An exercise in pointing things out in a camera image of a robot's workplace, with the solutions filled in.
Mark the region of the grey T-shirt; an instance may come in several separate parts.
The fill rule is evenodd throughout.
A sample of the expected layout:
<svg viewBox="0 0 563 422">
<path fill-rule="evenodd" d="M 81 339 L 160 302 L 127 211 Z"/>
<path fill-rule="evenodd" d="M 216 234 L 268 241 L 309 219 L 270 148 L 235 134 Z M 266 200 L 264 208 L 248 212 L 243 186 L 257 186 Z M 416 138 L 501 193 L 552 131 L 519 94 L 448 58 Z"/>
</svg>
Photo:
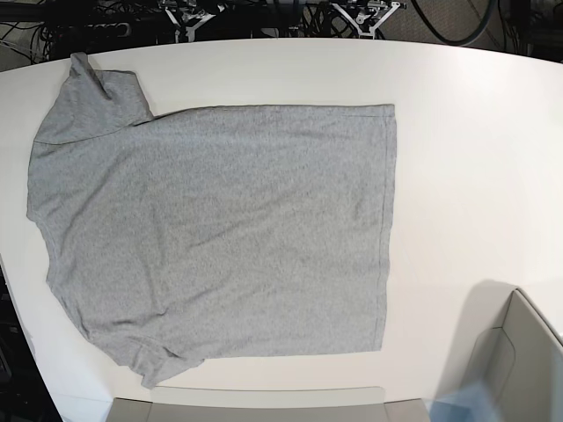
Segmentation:
<svg viewBox="0 0 563 422">
<path fill-rule="evenodd" d="M 133 72 L 74 54 L 27 216 L 69 320 L 153 388 L 210 359 L 380 350 L 396 158 L 393 105 L 157 117 Z"/>
</svg>

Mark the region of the grey bin at bottom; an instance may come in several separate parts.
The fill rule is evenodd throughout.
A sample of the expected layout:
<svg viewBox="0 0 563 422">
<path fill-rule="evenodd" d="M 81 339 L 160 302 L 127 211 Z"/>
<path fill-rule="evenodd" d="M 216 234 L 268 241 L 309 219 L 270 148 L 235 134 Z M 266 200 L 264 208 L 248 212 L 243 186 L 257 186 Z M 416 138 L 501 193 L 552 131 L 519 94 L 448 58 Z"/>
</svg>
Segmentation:
<svg viewBox="0 0 563 422">
<path fill-rule="evenodd" d="M 429 421 L 421 399 L 385 401 L 380 387 L 228 390 L 156 387 L 150 400 L 118 397 L 108 421 Z"/>
</svg>

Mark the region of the grey bin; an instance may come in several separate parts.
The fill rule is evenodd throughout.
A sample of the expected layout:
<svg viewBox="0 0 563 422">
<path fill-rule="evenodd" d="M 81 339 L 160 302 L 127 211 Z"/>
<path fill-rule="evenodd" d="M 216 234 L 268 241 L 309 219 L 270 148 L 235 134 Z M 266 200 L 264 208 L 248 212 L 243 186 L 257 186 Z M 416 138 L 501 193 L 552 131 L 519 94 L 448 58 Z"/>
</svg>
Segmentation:
<svg viewBox="0 0 563 422">
<path fill-rule="evenodd" d="M 380 387 L 228 390 L 156 387 L 150 400 L 118 397 L 108 421 L 429 421 L 421 399 L 385 401 Z"/>
<path fill-rule="evenodd" d="M 464 381 L 475 421 L 562 420 L 562 337 L 521 289 L 479 336 Z"/>
</svg>

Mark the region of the grey bin at right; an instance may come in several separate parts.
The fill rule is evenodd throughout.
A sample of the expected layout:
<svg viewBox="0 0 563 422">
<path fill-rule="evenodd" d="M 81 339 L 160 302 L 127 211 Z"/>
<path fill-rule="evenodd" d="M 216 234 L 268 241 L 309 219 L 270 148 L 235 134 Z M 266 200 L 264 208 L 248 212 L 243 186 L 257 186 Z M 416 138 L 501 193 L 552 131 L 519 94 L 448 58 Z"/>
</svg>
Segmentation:
<svg viewBox="0 0 563 422">
<path fill-rule="evenodd" d="M 562 420 L 562 337 L 521 289 L 479 336 L 464 381 L 475 421 Z"/>
</svg>

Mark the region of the blue translucent object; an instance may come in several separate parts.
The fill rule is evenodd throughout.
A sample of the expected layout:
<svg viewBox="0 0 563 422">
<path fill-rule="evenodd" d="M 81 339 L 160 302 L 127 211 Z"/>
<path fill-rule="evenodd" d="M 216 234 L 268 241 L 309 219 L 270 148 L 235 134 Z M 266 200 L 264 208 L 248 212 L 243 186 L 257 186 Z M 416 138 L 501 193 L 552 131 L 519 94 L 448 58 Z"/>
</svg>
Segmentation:
<svg viewBox="0 0 563 422">
<path fill-rule="evenodd" d="M 482 382 L 468 384 L 461 389 L 426 402 L 432 422 L 498 421 L 494 402 Z"/>
</svg>

